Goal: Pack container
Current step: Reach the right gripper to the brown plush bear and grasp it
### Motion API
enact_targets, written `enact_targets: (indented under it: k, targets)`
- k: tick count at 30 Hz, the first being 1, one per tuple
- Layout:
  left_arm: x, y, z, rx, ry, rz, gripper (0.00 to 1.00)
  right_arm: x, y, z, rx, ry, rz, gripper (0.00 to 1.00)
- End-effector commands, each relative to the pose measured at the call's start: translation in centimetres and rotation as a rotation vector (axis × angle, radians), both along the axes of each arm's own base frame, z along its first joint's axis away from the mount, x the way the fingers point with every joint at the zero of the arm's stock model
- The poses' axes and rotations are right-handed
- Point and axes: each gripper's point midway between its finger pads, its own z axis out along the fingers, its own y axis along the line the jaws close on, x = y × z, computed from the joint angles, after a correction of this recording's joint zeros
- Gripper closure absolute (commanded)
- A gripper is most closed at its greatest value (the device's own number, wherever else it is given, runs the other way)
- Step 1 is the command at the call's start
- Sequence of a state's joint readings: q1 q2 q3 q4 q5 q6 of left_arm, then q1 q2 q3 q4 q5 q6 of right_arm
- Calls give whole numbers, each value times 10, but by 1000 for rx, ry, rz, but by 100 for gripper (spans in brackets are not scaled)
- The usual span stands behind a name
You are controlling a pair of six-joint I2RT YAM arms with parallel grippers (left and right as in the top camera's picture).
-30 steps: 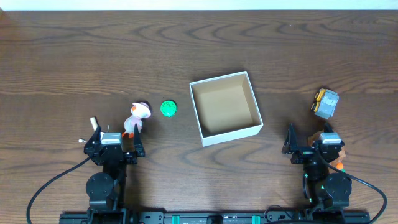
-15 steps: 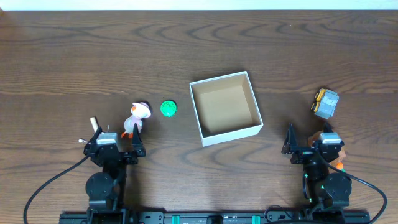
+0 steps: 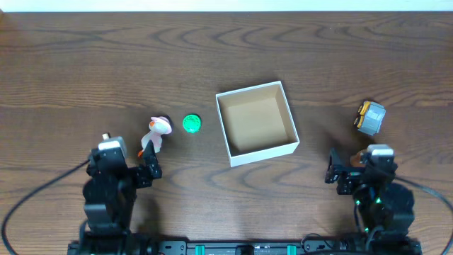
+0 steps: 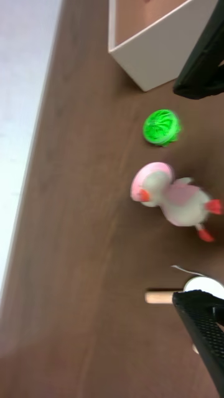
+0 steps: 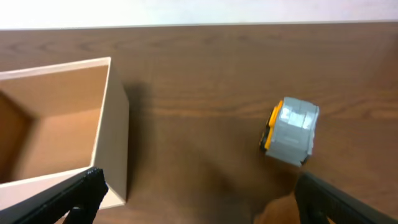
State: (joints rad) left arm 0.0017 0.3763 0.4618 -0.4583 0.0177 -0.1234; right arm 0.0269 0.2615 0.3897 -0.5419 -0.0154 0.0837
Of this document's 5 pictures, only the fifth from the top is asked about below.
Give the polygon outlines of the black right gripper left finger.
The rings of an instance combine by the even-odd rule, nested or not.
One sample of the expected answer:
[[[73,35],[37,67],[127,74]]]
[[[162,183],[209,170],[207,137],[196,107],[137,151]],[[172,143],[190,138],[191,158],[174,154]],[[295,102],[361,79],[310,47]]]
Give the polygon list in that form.
[[[1,223],[93,223],[108,193],[103,169],[89,168],[1,211]]]

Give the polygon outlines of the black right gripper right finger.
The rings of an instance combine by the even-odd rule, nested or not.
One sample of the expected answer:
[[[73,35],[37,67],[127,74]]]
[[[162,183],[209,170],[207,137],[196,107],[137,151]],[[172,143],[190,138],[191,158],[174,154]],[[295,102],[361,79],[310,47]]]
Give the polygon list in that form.
[[[397,224],[397,220],[362,203],[309,172],[294,188],[301,224]]]

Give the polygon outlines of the grey yellow toy truck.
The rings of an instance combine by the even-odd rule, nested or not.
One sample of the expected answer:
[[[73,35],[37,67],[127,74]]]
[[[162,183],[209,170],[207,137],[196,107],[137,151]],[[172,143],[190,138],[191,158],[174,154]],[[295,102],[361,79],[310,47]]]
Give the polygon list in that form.
[[[285,97],[270,112],[259,141],[260,150],[293,166],[306,163],[313,142],[320,107],[305,100]]]

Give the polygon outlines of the white cardboard box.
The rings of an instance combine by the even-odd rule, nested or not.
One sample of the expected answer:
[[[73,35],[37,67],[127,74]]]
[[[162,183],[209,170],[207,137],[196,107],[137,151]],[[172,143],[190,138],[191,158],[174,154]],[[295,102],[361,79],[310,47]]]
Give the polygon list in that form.
[[[1,208],[91,167],[127,200],[129,100],[109,57],[1,73]]]

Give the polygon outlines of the brown plush toy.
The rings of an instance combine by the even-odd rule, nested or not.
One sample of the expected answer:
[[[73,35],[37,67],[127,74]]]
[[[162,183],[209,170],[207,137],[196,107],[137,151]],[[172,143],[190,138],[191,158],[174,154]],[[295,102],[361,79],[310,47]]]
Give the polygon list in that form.
[[[299,209],[293,192],[268,203],[253,221],[253,224],[272,223],[300,224]]]

